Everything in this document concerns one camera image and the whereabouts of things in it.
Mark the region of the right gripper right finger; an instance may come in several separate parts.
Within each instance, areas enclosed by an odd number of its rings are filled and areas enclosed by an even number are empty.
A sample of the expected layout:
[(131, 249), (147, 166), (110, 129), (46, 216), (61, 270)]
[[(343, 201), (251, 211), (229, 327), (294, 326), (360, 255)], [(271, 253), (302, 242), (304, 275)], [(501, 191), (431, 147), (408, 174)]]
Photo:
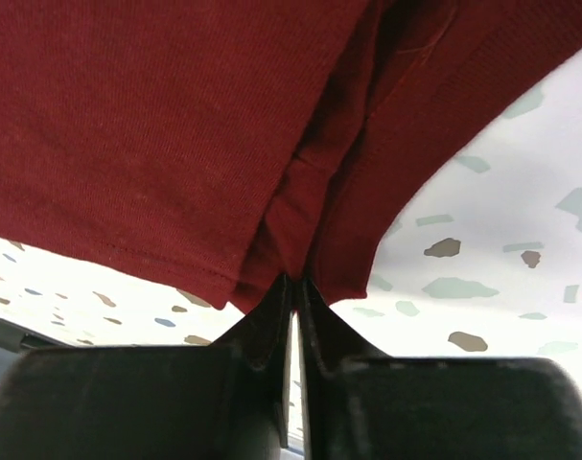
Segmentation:
[(582, 459), (582, 400), (541, 358), (389, 356), (294, 288), (309, 459)]

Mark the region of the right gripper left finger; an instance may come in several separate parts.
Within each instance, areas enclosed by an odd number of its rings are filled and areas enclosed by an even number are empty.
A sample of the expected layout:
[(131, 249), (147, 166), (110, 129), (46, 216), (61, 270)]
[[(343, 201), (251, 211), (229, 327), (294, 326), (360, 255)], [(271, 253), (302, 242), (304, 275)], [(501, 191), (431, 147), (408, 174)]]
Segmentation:
[(291, 282), (206, 346), (40, 348), (0, 383), (0, 459), (277, 459)]

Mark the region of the dark red t-shirt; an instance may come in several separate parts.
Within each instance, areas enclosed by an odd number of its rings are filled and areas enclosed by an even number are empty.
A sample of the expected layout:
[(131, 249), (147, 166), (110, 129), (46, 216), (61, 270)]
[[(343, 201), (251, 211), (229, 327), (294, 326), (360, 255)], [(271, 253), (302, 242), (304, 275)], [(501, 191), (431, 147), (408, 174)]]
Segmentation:
[(582, 1), (0, 1), (0, 237), (250, 311), (362, 298), (413, 195), (582, 48)]

